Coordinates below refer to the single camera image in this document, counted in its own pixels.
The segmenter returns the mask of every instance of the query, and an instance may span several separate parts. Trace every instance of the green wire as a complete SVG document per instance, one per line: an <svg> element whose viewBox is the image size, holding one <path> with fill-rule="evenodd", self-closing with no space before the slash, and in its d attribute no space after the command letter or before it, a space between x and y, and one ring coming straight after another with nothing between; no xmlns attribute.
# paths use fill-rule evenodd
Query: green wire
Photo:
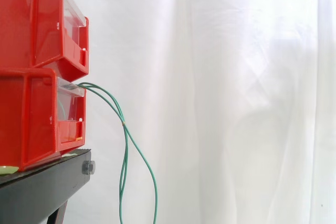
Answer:
<svg viewBox="0 0 336 224"><path fill-rule="evenodd" d="M117 100L114 98L114 96L112 96L109 92L107 92L106 90L102 89L101 87L92 84L92 83L88 83L88 82L82 82L81 85L85 85L87 88L97 88L102 90L103 92L105 92L114 102L114 104L116 105L118 112L120 114L120 116L123 118L123 122L125 121L125 118L122 114L121 108L117 102ZM122 197L123 197L123 192L124 192L124 188L125 188L125 182L126 182L126 176L127 176L127 167L128 167L128 134L124 128L124 135L125 135L125 154L124 154L124 160L122 163L122 168L121 168L121 173L120 173L120 181L119 181L119 217L120 217L120 223L122 224Z"/></svg>
<svg viewBox="0 0 336 224"><path fill-rule="evenodd" d="M61 101L58 100L58 99L57 99L57 102L58 102L58 105L59 105L59 106L61 107L61 109L62 109L62 113L63 113L64 120L66 120L66 119L67 119L67 116L66 116L66 113L65 113L63 104L62 104Z"/></svg>
<svg viewBox="0 0 336 224"><path fill-rule="evenodd" d="M124 188L125 188L125 182L126 182L126 177L127 177L127 168L128 168L128 136L130 137L133 145L135 146L136 150L139 152L140 156L142 157L143 161L146 163L146 166L149 170L149 172L151 173L152 179L153 179L153 183L154 183L154 190L155 190L155 210L154 210L154 220L153 220L153 224L156 223L156 215L157 215L157 203L158 203L158 187L156 185L156 180L155 180L155 176L153 173L153 170L151 168L151 166L149 165L147 159L145 158L145 156L143 155L143 153L141 152L141 150L139 149L138 145L135 143L133 137L131 136L126 124L125 124L125 119L123 116L123 113L121 111L121 108L117 102L117 100L114 98L114 96L112 96L108 91L106 91L105 89L101 88L98 85L89 83L89 82L82 82L80 84L78 84L79 87L87 89L91 92L93 92L94 94L98 95L101 99L103 99L113 110L114 112L117 114L117 116L119 117L120 121L122 122L123 128L124 128L124 134L125 134L125 153L124 153L124 160L122 163L122 168L121 168L121 174L120 174L120 180L119 180L119 218L120 218L120 223L123 224L122 221L122 197L123 197L123 193L124 193ZM114 105L117 107L115 108L103 95L101 95L99 92L93 90L94 89L99 89L101 91L103 91L105 94L107 94L113 101Z"/></svg>

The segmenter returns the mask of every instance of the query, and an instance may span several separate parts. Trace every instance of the black table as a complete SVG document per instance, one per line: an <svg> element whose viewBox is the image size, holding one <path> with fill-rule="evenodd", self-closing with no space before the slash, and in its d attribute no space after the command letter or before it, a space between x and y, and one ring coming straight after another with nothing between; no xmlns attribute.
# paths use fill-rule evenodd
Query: black table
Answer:
<svg viewBox="0 0 336 224"><path fill-rule="evenodd" d="M0 175L0 224L63 222L67 200L90 180L95 171L91 150L32 170Z"/></svg>

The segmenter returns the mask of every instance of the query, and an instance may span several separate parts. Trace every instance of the metal bolt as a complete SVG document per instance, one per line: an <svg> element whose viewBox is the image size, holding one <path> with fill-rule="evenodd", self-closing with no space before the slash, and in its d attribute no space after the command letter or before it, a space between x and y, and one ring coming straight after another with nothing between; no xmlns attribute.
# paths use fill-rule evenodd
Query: metal bolt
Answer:
<svg viewBox="0 0 336 224"><path fill-rule="evenodd" d="M95 161L84 161L83 164L83 173L86 175L94 174L96 170L96 163Z"/></svg>

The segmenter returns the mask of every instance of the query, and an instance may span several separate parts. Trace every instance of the green cable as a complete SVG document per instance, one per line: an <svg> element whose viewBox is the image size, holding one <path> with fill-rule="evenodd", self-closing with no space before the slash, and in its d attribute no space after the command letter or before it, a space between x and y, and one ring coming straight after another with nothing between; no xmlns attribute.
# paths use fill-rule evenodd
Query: green cable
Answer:
<svg viewBox="0 0 336 224"><path fill-rule="evenodd" d="M58 105L59 105L59 106L61 107L61 109L62 109L62 113L63 113L64 120L66 120L66 119L67 119L67 116L66 116L66 113L65 113L63 104L62 104L61 101L58 100L58 99L57 99L57 102L58 102Z"/></svg>
<svg viewBox="0 0 336 224"><path fill-rule="evenodd" d="M88 83L88 82L82 82L81 85L85 85L87 88L97 88L100 89L101 91L105 92L114 102L114 104L116 105L119 114L121 115L121 117L123 118L123 122L125 121L125 118L122 114L121 108L117 102L117 100L114 98L114 96L112 96L109 92L107 92L106 90L102 89L101 87L92 84L92 83ZM126 182L126 176L127 176L127 167L128 167L128 134L124 128L124 135L125 135L125 154L124 154L124 160L122 163L122 168L121 168L121 173L120 173L120 181L119 181L119 217L120 217L120 222L122 222L122 197L123 197L123 192L124 192L124 188L125 188L125 182Z"/></svg>
<svg viewBox="0 0 336 224"><path fill-rule="evenodd" d="M123 221L122 221L122 197L123 197L124 187L125 187L125 182L126 182L126 177L127 177L128 136L129 136L133 145L135 146L136 150L139 152L143 161L146 163L146 166L147 166L149 172L151 173L151 176L152 176L152 179L153 179L154 190L155 190L155 210L154 210L153 224L155 224L156 223L156 215L157 215L157 203L158 203L158 191L157 191L158 187L156 185L155 176L154 176L153 170L152 170L151 166L149 165L147 159L144 157L143 153L141 152L141 150L139 149L139 147L135 143L133 137L131 136L131 134L130 134L130 132L129 132L126 124L125 124L124 116L122 114L121 108L120 108L117 100L108 91L106 91L105 89L101 88L98 85L95 85L95 84L92 84L92 83L89 83L89 82L82 82L82 83L78 84L78 86L81 87L81 88L87 89L87 90L93 92L94 94L98 95L100 98L102 98L114 110L114 112L117 114L117 116L119 117L120 121L122 122L122 125L123 125L123 128L124 128L125 153L124 153L124 160L123 160L123 164L122 164L122 168L121 168L121 174L120 174L120 180L119 180L119 218L120 218L120 223L123 224ZM99 90L103 91L105 94L107 94L112 99L113 103L115 104L115 106L117 108L115 108L103 95L101 95L99 92L93 90L92 88L99 89Z"/></svg>

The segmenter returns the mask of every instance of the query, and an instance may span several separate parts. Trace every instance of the white fabric backdrop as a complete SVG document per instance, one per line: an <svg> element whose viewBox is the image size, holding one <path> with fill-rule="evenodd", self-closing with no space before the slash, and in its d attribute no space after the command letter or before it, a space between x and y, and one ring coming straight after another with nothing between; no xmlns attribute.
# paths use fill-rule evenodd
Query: white fabric backdrop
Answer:
<svg viewBox="0 0 336 224"><path fill-rule="evenodd" d="M336 223L336 0L75 1L158 224ZM97 170L64 223L119 223L122 126L87 108ZM152 223L134 148L128 175L124 223Z"/></svg>

